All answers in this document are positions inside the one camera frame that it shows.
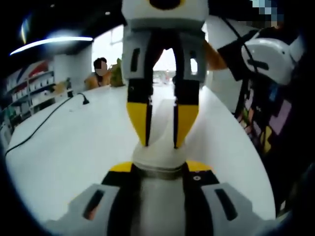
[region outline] ceiling light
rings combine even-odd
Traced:
[[[34,43],[30,43],[28,45],[25,45],[15,51],[13,51],[12,53],[10,53],[10,55],[13,55],[15,53],[19,53],[22,52],[26,49],[32,48],[32,47],[36,47],[38,45],[42,45],[42,44],[46,44],[46,43],[56,43],[56,42],[67,42],[67,41],[92,41],[93,38],[90,37],[56,37],[56,38],[48,38],[48,39],[44,39],[44,40],[40,40]]]

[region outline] black ceiling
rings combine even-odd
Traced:
[[[121,0],[88,0],[88,1],[61,1],[50,0],[39,4],[32,1],[8,3],[8,14],[0,16],[2,22],[2,61],[5,62],[1,77],[14,72],[25,64],[37,61],[51,55],[47,48],[37,46],[22,53],[9,57],[9,54],[24,46],[21,38],[22,22],[27,19],[29,31],[26,32],[26,44],[42,40],[58,30],[69,30],[77,36],[95,38],[100,34],[120,24],[125,24],[121,13]],[[210,14],[223,16],[238,21],[264,21],[265,16],[259,14],[258,8],[252,8],[249,0],[209,0]],[[53,48],[54,53],[74,53],[85,43],[75,43],[67,48],[61,45]]]

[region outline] gray gripper housing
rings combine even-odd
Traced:
[[[273,220],[264,221],[253,213],[251,202],[227,183],[201,188],[212,216],[213,233],[209,236],[263,236],[277,224]],[[110,211],[118,190],[118,187],[94,184],[69,204],[68,212],[61,219],[48,221],[44,227],[58,235],[107,236]],[[88,220],[84,212],[96,192],[103,195],[94,219]]]
[[[159,37],[167,37],[168,35],[159,35]],[[206,78],[206,57],[203,49],[205,33],[202,30],[188,31],[178,30],[180,45],[184,55],[184,67],[176,68],[183,70],[184,80],[195,80],[204,84]],[[152,37],[150,29],[129,30],[124,35],[123,59],[122,59],[122,75],[125,81],[129,79],[144,79],[145,77],[145,61],[150,57],[148,46]],[[191,72],[190,59],[197,62],[197,73]],[[131,64],[135,63],[136,69],[131,69]]]

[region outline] white table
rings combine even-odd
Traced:
[[[172,87],[155,87],[154,113]],[[97,88],[60,107],[24,145],[10,152],[8,170],[35,218],[59,219],[67,204],[108,170],[130,161],[138,137],[126,112],[126,87]],[[20,143],[57,107],[56,103],[21,123],[10,147]],[[210,165],[220,182],[229,182],[252,201],[263,219],[275,218],[274,198],[262,162],[228,109],[206,87],[199,116],[186,138],[185,154]]]

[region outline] fluorescent light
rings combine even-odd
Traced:
[[[42,45],[42,44],[46,44],[46,43],[56,43],[56,42],[67,42],[67,41],[92,41],[93,38],[90,37],[57,37],[57,38],[48,38],[48,39],[44,39],[44,40],[40,40],[34,43],[30,43],[28,45],[25,45],[15,51],[13,51],[12,53],[10,53],[10,55],[13,55],[15,53],[19,53],[22,52],[26,49],[32,48],[32,47],[36,47],[38,45]]]

